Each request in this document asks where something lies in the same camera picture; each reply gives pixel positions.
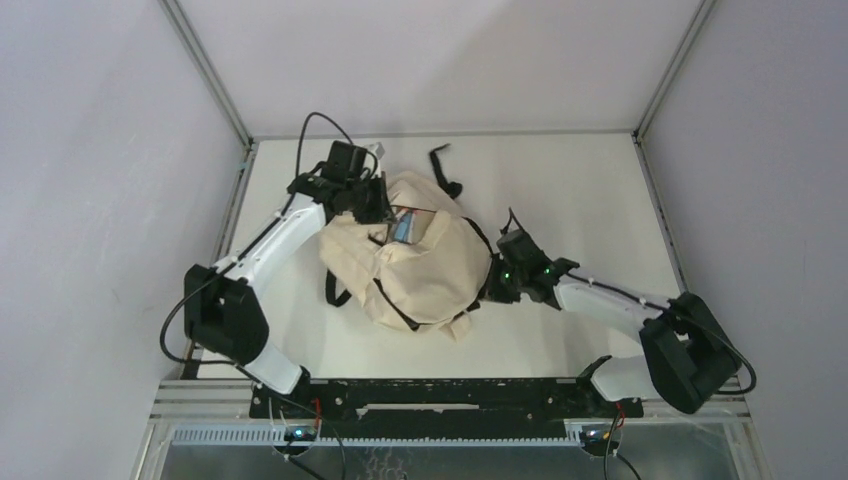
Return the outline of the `beige canvas student bag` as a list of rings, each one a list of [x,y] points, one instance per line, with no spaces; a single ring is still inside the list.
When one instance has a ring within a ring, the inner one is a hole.
[[[440,331],[460,341],[471,329],[469,314],[480,306],[495,253],[459,205],[463,187],[445,177],[440,151],[428,154],[432,176],[405,171],[389,178],[391,223],[338,216],[318,233],[318,253],[329,304],[354,301],[377,325],[418,335]],[[415,213],[410,244],[392,239],[404,211]]]

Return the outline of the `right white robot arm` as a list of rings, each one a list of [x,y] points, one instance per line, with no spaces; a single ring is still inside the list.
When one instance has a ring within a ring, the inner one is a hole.
[[[580,375],[578,402],[592,416],[621,400],[661,399],[694,414],[750,362],[729,340],[706,302],[685,291],[675,298],[640,294],[591,276],[576,261],[550,258],[522,228],[503,228],[487,295],[498,303],[523,296],[587,316],[638,344],[630,357],[607,355]]]

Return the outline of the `light blue eraser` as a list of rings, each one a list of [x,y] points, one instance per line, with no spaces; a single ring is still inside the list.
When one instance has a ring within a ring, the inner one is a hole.
[[[412,232],[414,230],[414,220],[415,213],[413,211],[402,212],[395,224],[392,239],[396,242],[410,244]]]

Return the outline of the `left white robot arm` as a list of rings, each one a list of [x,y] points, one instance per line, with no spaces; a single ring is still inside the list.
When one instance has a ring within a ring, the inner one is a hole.
[[[333,142],[326,160],[294,177],[283,205],[246,246],[209,267],[194,265],[184,277],[185,335],[275,391],[274,404],[290,417],[311,407],[308,372],[274,345],[260,299],[285,262],[333,218],[390,219],[383,155],[379,142]]]

